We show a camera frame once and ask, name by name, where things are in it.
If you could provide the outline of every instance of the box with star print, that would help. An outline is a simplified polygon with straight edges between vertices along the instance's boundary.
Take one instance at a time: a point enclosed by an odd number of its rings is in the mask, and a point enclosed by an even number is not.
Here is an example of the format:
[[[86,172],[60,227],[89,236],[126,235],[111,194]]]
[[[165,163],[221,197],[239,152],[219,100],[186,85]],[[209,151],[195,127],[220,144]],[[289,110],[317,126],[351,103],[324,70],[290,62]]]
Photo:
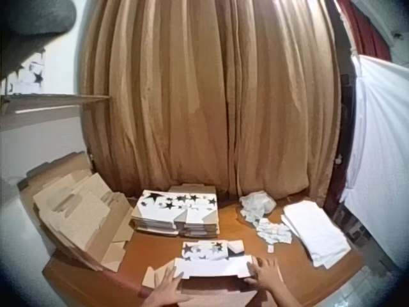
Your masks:
[[[132,220],[136,230],[160,235],[212,238],[219,234],[217,197],[212,193],[145,190]]]

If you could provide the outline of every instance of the curtain fold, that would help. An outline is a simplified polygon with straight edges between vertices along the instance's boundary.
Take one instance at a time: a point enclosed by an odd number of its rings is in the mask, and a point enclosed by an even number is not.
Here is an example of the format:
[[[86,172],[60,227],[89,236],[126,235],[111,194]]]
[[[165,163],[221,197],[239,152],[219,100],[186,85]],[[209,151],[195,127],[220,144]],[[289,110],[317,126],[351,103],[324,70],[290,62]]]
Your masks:
[[[81,76],[112,97],[88,146],[113,189],[325,197],[340,98],[321,0],[99,1]]]

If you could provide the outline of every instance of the black star print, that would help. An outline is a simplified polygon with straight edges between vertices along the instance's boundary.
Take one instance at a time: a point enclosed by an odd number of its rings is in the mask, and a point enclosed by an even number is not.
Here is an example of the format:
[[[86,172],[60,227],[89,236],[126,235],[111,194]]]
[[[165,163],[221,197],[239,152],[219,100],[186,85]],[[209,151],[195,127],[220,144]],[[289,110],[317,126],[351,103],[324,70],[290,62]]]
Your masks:
[[[185,245],[185,247],[184,248],[182,248],[182,250],[185,252],[185,253],[188,253],[188,252],[191,252],[191,253],[193,253],[193,251],[192,251],[192,246],[189,246],[189,245]]]
[[[157,199],[158,197],[161,197],[161,196],[163,196],[163,195],[160,195],[160,194],[158,194],[158,193],[150,193],[149,196],[145,197],[145,200],[147,200],[148,198],[152,198],[152,199],[153,199],[153,202],[155,202],[156,199]]]
[[[41,85],[41,83],[43,82],[43,77],[41,75],[42,72],[40,72],[39,74],[34,73],[34,76],[36,77],[34,83],[38,83],[39,85]]]
[[[164,209],[168,208],[170,210],[172,207],[174,207],[172,203],[166,203],[166,207],[164,207]]]

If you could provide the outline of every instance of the white paper stack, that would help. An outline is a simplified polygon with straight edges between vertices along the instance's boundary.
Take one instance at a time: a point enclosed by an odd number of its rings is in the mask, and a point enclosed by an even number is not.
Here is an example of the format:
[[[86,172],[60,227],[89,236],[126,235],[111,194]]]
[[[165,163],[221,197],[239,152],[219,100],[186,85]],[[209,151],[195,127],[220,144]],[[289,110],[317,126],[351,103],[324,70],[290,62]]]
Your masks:
[[[285,206],[281,219],[304,243],[315,267],[329,269],[351,249],[343,233],[312,201]]]
[[[162,235],[216,237],[216,194],[143,192],[132,213],[137,230]]]

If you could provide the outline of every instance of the white sheet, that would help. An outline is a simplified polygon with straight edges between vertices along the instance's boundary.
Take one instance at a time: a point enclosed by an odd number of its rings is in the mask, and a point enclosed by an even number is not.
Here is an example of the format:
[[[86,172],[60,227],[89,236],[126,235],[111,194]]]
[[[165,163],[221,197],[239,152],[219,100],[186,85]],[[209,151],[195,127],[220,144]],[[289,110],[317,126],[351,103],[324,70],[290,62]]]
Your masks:
[[[343,233],[312,201],[285,206],[281,219],[302,240],[315,267],[329,269],[351,249]]]
[[[394,263],[409,259],[409,69],[354,56],[357,119],[341,200]]]

